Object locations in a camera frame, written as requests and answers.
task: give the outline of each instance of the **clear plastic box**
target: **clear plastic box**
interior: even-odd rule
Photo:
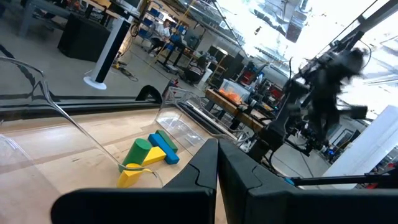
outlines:
[[[250,95],[249,90],[226,79],[224,79],[223,84],[221,84],[219,92],[237,104],[245,102]]]

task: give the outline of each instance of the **chair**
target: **chair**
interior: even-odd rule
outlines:
[[[151,41],[151,39],[150,39],[150,37],[152,36],[152,33],[151,33],[150,31],[145,30],[145,29],[143,29],[143,28],[140,28],[139,31],[138,31],[138,36],[142,38],[142,41],[141,41],[141,48],[144,48],[144,47],[142,46],[142,43],[144,43],[145,40],[148,40],[148,41],[150,42],[150,45],[151,45],[151,46],[153,45],[153,43],[152,43],[152,41]]]
[[[150,20],[150,19],[148,19],[146,17],[144,18],[144,20],[142,22],[142,24],[144,24],[147,27],[150,27],[153,23],[154,23],[154,21],[152,21],[152,20]]]

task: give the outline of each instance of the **desk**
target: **desk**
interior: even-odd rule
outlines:
[[[217,104],[223,110],[225,110],[229,114],[238,114],[238,107],[232,102],[228,101],[224,97],[220,96],[220,94],[216,93],[214,90],[206,90],[205,96],[209,99],[209,103],[206,105],[206,110],[210,111],[214,104]],[[259,119],[265,118],[264,115],[260,114],[260,112],[256,110],[252,110],[252,116],[255,116]],[[247,127],[251,128],[254,132],[258,132],[264,127],[265,124],[269,124],[270,121],[266,120],[263,122],[258,122],[248,114],[239,113],[237,115],[237,119],[242,122]]]
[[[136,138],[145,139],[162,129],[154,122],[158,111],[88,114],[73,119],[122,161]],[[204,135],[206,131],[198,126],[197,129],[202,137],[210,138],[210,135]],[[116,186],[119,171],[115,164],[92,143],[85,141],[82,133],[63,118],[4,122],[1,133],[15,140],[34,162],[8,160],[0,163],[0,220],[5,223],[26,223],[27,220],[29,223],[50,223],[49,209],[60,194],[83,187]],[[182,147],[174,138],[172,141],[178,147],[179,163],[171,166],[160,161],[148,166],[159,174],[164,184],[185,167],[194,152]],[[133,187],[158,184],[148,177],[141,176]],[[220,189],[216,198],[216,223],[226,223]]]
[[[165,59],[163,62],[161,62],[160,60],[158,60],[158,62],[160,62],[160,63],[163,65],[163,67],[165,67],[168,71],[169,71],[170,69],[173,70],[173,68],[175,68],[175,67],[177,66],[178,61],[181,59],[181,56],[182,56],[182,54],[184,53],[184,50],[185,50],[186,48],[189,48],[189,47],[187,47],[185,44],[183,44],[181,41],[172,41],[172,40],[170,39],[170,43],[173,43],[173,47],[172,47],[172,49],[170,50],[169,54],[166,56],[166,59]],[[169,61],[170,56],[171,56],[172,53],[174,52],[175,47],[178,47],[178,48],[180,49],[180,53],[178,53],[178,56],[177,56],[177,58],[175,59],[173,65],[172,65],[172,67],[171,67],[171,66],[167,65],[167,62]]]

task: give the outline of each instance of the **transparent acrylic container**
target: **transparent acrylic container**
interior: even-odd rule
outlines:
[[[59,196],[114,188],[119,167],[143,171],[132,187],[162,187],[150,169],[121,164],[128,149],[104,147],[67,115],[40,70],[0,57],[0,76],[0,223],[50,223]]]
[[[195,155],[208,138],[229,139],[235,144],[241,144],[249,138],[244,131],[232,130],[225,126],[204,108],[204,104],[198,95],[190,91],[169,87],[156,121],[191,155]],[[222,133],[213,134],[207,131],[198,121],[192,119],[185,108],[199,114]]]
[[[250,95],[249,90],[235,82],[226,79],[224,79],[218,91],[237,104],[242,104],[245,102]]]

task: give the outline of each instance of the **person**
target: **person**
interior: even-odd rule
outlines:
[[[206,71],[207,59],[206,56],[201,56],[198,60],[189,63],[184,74],[181,74],[181,79],[192,84],[197,84]]]
[[[170,22],[168,20],[164,21],[163,24],[154,22],[151,25],[151,28],[153,28],[153,30],[154,30],[154,33],[152,34],[152,38],[151,38],[154,45],[148,51],[148,54],[151,57],[155,57],[155,55],[152,53],[152,51],[157,48],[159,48],[159,49],[156,51],[156,54],[159,54],[160,50],[165,45],[166,38],[170,37],[169,25],[170,25]]]

